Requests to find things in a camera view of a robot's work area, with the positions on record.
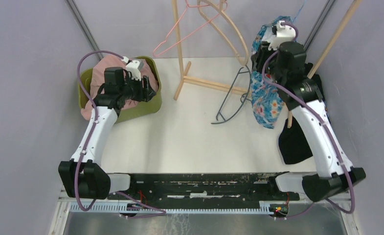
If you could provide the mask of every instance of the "green basket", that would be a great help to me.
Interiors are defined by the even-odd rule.
[[[127,121],[133,118],[138,118],[147,114],[156,113],[161,107],[161,82],[158,76],[156,69],[156,64],[154,60],[147,56],[139,56],[136,59],[144,59],[147,64],[150,66],[154,76],[158,81],[158,90],[157,94],[149,102],[139,102],[135,107],[130,109],[122,110],[120,116],[118,116],[117,122]],[[86,70],[81,74],[81,80],[84,84],[84,88],[87,89],[88,93],[90,92],[90,85],[92,79],[92,69]],[[78,83],[78,98],[79,98],[79,108],[85,108],[85,105],[88,102],[88,98],[85,96],[81,87]]]

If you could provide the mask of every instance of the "light purple wall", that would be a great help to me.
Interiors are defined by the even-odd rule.
[[[226,13],[241,32],[248,49],[261,25],[268,24],[279,15],[294,17],[304,0],[229,0]],[[171,0],[75,0],[84,16],[98,46],[127,56],[152,55],[152,51],[162,42],[173,27]],[[185,9],[185,1],[177,0],[179,15]],[[197,0],[188,0],[196,5]],[[316,22],[326,0],[308,0],[297,20],[299,41],[304,42]],[[203,11],[209,16],[216,15],[211,7]],[[197,8],[189,8],[180,22],[184,37],[205,23]],[[225,33],[241,55],[244,50],[240,40],[228,23],[222,18],[214,23]],[[173,32],[161,50],[176,42]],[[206,25],[182,42],[184,57],[233,57],[235,56],[221,36]],[[173,47],[164,58],[177,58]]]
[[[58,164],[86,126],[75,71],[89,51],[63,0],[0,0],[0,235],[47,233]]]
[[[315,62],[350,3],[337,1],[309,53]],[[318,69],[330,119],[367,178],[355,187],[363,235],[384,235],[384,0],[364,0]]]

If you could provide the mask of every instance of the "pink cloth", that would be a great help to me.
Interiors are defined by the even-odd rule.
[[[147,64],[147,62],[145,60],[142,60],[142,61],[144,63],[144,66],[140,71],[141,76],[148,76],[151,87],[153,88],[154,91],[157,91],[158,82],[154,77],[154,74],[150,66]],[[98,89],[105,82],[104,71],[108,67],[122,67],[123,69],[125,69],[126,63],[121,61],[121,59],[115,55],[107,55],[93,68],[91,88],[90,88],[90,94],[92,98],[95,98],[97,96]],[[138,104],[138,101],[134,101],[130,99],[126,100],[126,104],[121,110],[133,108],[137,104]],[[86,120],[89,120],[91,118],[91,111],[92,111],[92,104],[91,104],[91,101],[88,101],[87,104],[85,105],[85,108],[81,109],[81,114]]]

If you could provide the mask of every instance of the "red wire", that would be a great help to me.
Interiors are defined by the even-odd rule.
[[[290,194],[287,192],[287,201],[285,202],[285,205],[288,205],[288,203],[290,202]]]
[[[139,190],[138,193],[140,193],[140,201],[141,201],[142,198],[144,198],[144,200],[146,201],[145,204],[147,205],[147,198],[146,198],[146,196],[144,196],[144,194],[141,192],[141,190]]]

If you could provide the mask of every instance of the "pink hanger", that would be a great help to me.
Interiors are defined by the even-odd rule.
[[[183,11],[183,13],[181,14],[181,16],[179,17],[178,21],[175,23],[175,25],[173,26],[173,28],[169,31],[169,33],[166,35],[166,38],[164,39],[163,42],[161,42],[154,50],[153,50],[153,56],[154,57],[159,57],[161,55],[163,55],[164,53],[166,53],[168,50],[170,50],[171,48],[173,48],[174,46],[176,46],[177,44],[181,43],[183,40],[185,40],[186,38],[188,38],[189,36],[191,36],[192,34],[196,33],[196,31],[198,31],[199,29],[203,28],[205,25],[207,25],[208,23],[210,23],[213,19],[215,19],[216,17],[218,17],[220,15],[220,13],[218,13],[216,16],[214,16],[212,19],[206,21],[206,23],[202,24],[199,28],[195,29],[193,32],[191,32],[189,35],[187,35],[186,37],[182,38],[180,41],[178,41],[177,43],[171,45],[168,49],[162,51],[161,53],[159,54],[156,54],[156,50],[161,46],[163,45],[165,42],[167,42],[167,39],[169,38],[170,34],[173,32],[173,30],[175,29],[175,27],[178,25],[178,23],[180,22],[180,20],[183,18],[184,14],[186,13],[187,9],[188,8],[199,8],[199,7],[205,7],[205,6],[209,6],[209,4],[206,4],[206,5],[194,5],[194,6],[191,6],[189,5],[189,3],[187,2],[187,0],[184,0],[186,2],[186,8],[185,10]],[[226,10],[228,8],[228,3],[226,2],[227,0],[224,0],[223,2],[221,2],[220,4],[223,4],[225,3],[226,4],[226,7],[224,10]]]

